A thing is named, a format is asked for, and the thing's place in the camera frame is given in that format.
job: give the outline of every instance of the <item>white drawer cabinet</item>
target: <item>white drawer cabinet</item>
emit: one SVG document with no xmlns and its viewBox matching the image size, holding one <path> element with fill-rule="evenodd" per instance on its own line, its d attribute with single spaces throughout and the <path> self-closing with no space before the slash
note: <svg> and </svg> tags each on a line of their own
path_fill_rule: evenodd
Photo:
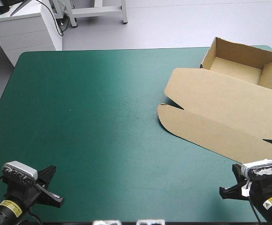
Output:
<svg viewBox="0 0 272 225">
<path fill-rule="evenodd" d="M 50 8 L 48 0 L 42 2 Z M 62 50 L 62 37 L 48 9 L 31 1 L 10 17 L 18 6 L 16 4 L 9 12 L 0 15 L 0 46 L 12 64 L 15 66 L 24 52 Z"/>
<path fill-rule="evenodd" d="M 35 46 L 35 47 L 30 47 L 30 48 L 20 48 L 20 49 L 5 51 L 5 54 L 10 59 L 11 63 L 15 66 L 19 56 L 22 53 L 36 52 L 36 51 L 55 51 L 55 48 L 54 48 L 53 44 L 40 45 L 40 46 Z"/>
</svg>

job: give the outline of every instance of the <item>table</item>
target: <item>table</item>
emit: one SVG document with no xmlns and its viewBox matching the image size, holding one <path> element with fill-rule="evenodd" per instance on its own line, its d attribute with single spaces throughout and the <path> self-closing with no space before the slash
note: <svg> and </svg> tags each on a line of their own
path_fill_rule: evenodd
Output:
<svg viewBox="0 0 272 225">
<path fill-rule="evenodd" d="M 0 100 L 0 175 L 12 160 L 57 166 L 50 190 L 66 199 L 35 206 L 44 221 L 256 221 L 219 195 L 235 162 L 158 120 L 172 70 L 198 68 L 207 49 L 24 53 Z"/>
<path fill-rule="evenodd" d="M 48 0 L 42 1 L 52 10 Z M 62 50 L 62 37 L 47 8 L 32 1 L 10 16 L 19 5 L 0 15 L 0 46 L 13 66 L 24 52 Z"/>
</svg>

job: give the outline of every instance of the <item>open cardboard box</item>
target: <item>open cardboard box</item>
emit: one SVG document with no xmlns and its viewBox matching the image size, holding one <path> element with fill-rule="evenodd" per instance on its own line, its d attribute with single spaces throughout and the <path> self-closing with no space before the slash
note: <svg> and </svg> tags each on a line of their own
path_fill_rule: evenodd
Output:
<svg viewBox="0 0 272 225">
<path fill-rule="evenodd" d="M 216 37 L 201 68 L 272 89 L 272 52 Z"/>
<path fill-rule="evenodd" d="M 272 90 L 198 68 L 177 68 L 165 94 L 181 108 L 160 104 L 172 134 L 248 163 L 272 159 Z"/>
</svg>

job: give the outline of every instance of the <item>desk leg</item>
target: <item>desk leg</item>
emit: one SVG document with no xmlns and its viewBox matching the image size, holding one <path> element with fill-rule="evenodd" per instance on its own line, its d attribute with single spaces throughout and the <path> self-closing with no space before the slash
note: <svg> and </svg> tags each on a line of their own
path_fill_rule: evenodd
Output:
<svg viewBox="0 0 272 225">
<path fill-rule="evenodd" d="M 71 0 L 64 0 L 64 1 L 65 1 L 66 10 L 67 10 L 71 25 L 73 27 L 77 27 L 78 25 L 76 24 L 75 17 L 72 13 L 72 9 L 74 8 L 72 5 L 72 2 Z"/>
<path fill-rule="evenodd" d="M 128 23 L 126 0 L 121 0 L 123 23 Z"/>
</svg>

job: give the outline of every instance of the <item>computer mouse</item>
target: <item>computer mouse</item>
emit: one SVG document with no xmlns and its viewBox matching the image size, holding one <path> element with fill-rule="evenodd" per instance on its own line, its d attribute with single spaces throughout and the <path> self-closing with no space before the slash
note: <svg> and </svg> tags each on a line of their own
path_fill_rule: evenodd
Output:
<svg viewBox="0 0 272 225">
<path fill-rule="evenodd" d="M 0 6 L 0 15 L 8 12 L 10 10 L 9 6 Z"/>
</svg>

